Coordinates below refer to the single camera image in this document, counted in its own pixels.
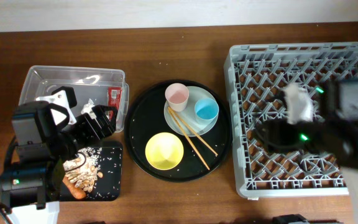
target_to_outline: carrot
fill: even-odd
[[[72,194],[72,196],[78,200],[85,198],[86,194],[85,191],[82,189],[76,188],[74,183],[70,183],[67,177],[63,178],[63,183],[65,183],[66,187]]]

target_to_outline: red package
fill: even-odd
[[[119,109],[119,102],[121,100],[121,87],[109,87],[107,92],[108,106],[115,106]],[[113,112],[109,111],[109,119],[113,116]]]

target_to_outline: yellow bowl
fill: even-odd
[[[171,133],[158,133],[147,142],[146,159],[154,168],[169,170],[179,164],[183,157],[183,144]]]

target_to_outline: wooden chopstick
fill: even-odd
[[[168,107],[168,111],[171,111],[171,112],[190,130],[190,132],[192,132],[202,143],[204,143],[204,145],[206,145],[206,147],[208,147],[209,150],[211,150],[211,151],[215,154],[215,156],[218,156],[218,154],[215,152],[215,150],[213,150],[212,147],[209,146],[209,144],[208,144],[206,141],[204,141],[204,139],[203,139],[200,135],[198,135],[198,134],[193,130],[193,128],[191,128],[191,127],[186,123],[186,121],[184,121],[183,119],[181,119],[180,116],[177,114],[177,112],[174,111],[170,106]]]
[[[180,131],[183,133],[183,135],[186,137],[187,141],[190,143],[190,145],[192,146],[192,148],[194,149],[194,151],[197,153],[197,156],[199,157],[199,159],[201,159],[201,161],[203,162],[204,166],[209,170],[209,167],[207,165],[207,163],[205,162],[205,160],[203,159],[203,157],[201,156],[201,154],[198,152],[196,146],[194,146],[193,142],[190,140],[189,136],[187,136],[185,130],[183,130],[182,126],[180,126],[179,122],[177,121],[177,119],[175,118],[175,115],[173,115],[173,113],[169,110],[170,107],[168,107],[168,112],[171,115],[171,117],[173,118],[173,120],[176,122],[176,124],[178,125]]]

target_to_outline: green led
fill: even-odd
[[[317,90],[317,92],[319,92],[319,93],[324,93],[324,90],[323,90],[322,88],[320,88],[320,87],[316,87],[316,90]]]
[[[309,138],[307,136],[305,136],[304,134],[301,134],[301,140],[307,141],[307,140],[309,140]]]

